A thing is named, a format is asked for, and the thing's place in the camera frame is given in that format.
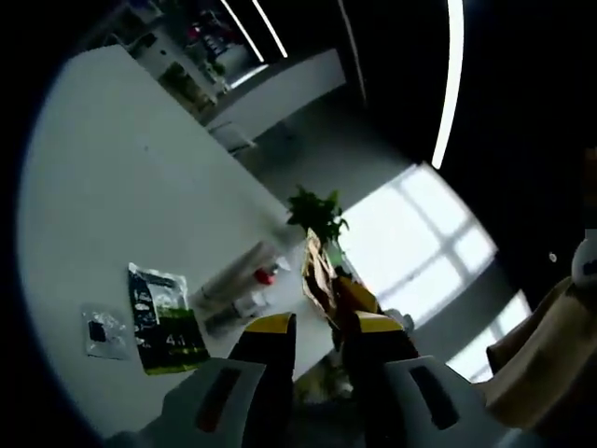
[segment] green plant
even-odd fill
[[[338,191],[334,190],[327,199],[320,199],[315,193],[298,186],[298,194],[288,199],[290,213],[288,224],[298,225],[305,233],[312,229],[319,237],[322,247],[326,243],[338,241],[340,229],[348,223],[341,217],[342,209],[338,205]]]

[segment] bright window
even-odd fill
[[[480,226],[473,226],[454,244],[456,255],[470,273],[477,273],[493,259],[495,246]]]
[[[383,309],[421,326],[490,263],[491,238],[427,165],[408,169],[344,213],[340,236],[355,272]]]
[[[382,187],[345,214],[342,249],[373,294],[405,278],[438,252],[439,240],[404,196]]]
[[[519,291],[498,317],[461,352],[448,361],[448,366],[468,381],[478,383],[492,378],[492,370],[485,350],[506,336],[531,314],[531,309]]]
[[[463,284],[460,274],[446,257],[440,257],[423,269],[405,286],[382,299],[382,308],[396,308],[409,314],[420,325]]]
[[[490,328],[486,328],[479,336],[477,336],[469,345],[467,345],[458,355],[448,361],[448,366],[460,373],[467,380],[472,380],[473,377],[479,376],[479,372],[488,370],[489,361],[485,350],[488,346],[497,342],[497,338]]]
[[[470,216],[456,194],[429,168],[415,170],[401,185],[442,235],[453,234]]]

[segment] plastic bag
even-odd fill
[[[127,326],[118,310],[102,305],[82,306],[85,351],[90,357],[128,359]]]
[[[187,306],[184,276],[129,263],[129,297],[137,349],[147,374],[189,371],[209,358]]]

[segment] ceiling light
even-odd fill
[[[463,53],[465,50],[465,13],[463,0],[448,0],[448,15],[450,19],[450,50],[448,62],[448,80],[446,82],[446,97],[444,110],[441,114],[439,132],[437,133],[436,149],[431,164],[437,170],[441,166],[450,138],[451,125],[454,121],[460,75],[463,69]]]
[[[267,26],[268,30],[270,30],[271,37],[273,37],[273,40],[275,40],[276,45],[278,46],[278,49],[280,50],[282,55],[285,58],[287,58],[288,53],[286,53],[284,45],[282,45],[282,42],[280,41],[280,37],[278,37],[275,30],[273,29],[273,26],[271,26],[270,19],[268,19],[268,16],[265,15],[265,12],[263,12],[263,9],[261,8],[261,5],[259,4],[259,2],[257,0],[253,0],[253,5],[255,5],[255,7],[257,8],[257,12],[261,16],[261,19],[263,19],[263,21],[265,22],[265,26]]]
[[[232,18],[234,19],[234,21],[236,22],[238,27],[241,29],[241,33],[243,33],[244,38],[249,42],[251,49],[253,49],[253,51],[255,52],[255,55],[257,56],[259,61],[262,63],[264,61],[263,56],[261,56],[261,53],[257,49],[255,42],[253,42],[253,39],[251,37],[249,37],[249,34],[244,29],[243,24],[241,23],[241,21],[239,21],[239,18],[236,17],[236,14],[234,14],[234,11],[232,11],[232,9],[230,8],[230,5],[228,4],[228,2],[226,0],[220,0],[220,1],[222,2],[222,5],[224,5],[224,7],[226,8],[226,11],[230,14],[230,16],[232,16]]]
[[[263,65],[260,65],[259,67],[254,68],[249,73],[247,73],[245,75],[242,75],[236,81],[232,82],[230,84],[230,88],[231,89],[236,89],[241,84],[243,84],[245,81],[248,81],[249,79],[251,79],[252,77],[254,77],[257,73],[262,72],[263,70],[265,70],[268,67],[269,67],[269,65],[267,65],[266,63],[264,63]]]

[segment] black ceiling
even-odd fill
[[[344,2],[371,116],[397,148],[430,162],[446,86],[447,2]],[[591,15],[580,2],[465,0],[464,7],[460,94],[439,172],[535,304],[570,273],[583,237],[580,150],[595,145],[597,123]]]

